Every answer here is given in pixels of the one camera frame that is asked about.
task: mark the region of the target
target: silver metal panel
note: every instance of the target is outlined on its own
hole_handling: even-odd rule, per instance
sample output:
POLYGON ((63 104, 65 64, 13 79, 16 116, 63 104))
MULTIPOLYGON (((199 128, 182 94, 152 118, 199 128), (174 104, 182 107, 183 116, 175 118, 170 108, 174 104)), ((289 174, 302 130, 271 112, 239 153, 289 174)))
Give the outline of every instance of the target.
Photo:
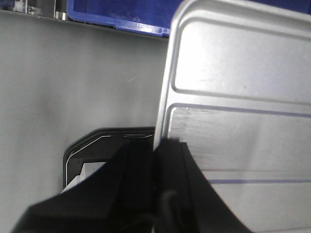
POLYGON ((167 40, 0 11, 0 232, 62 190, 65 150, 154 126, 167 40))
POLYGON ((187 142, 251 230, 310 228, 311 16, 188 0, 171 29, 155 147, 187 142))

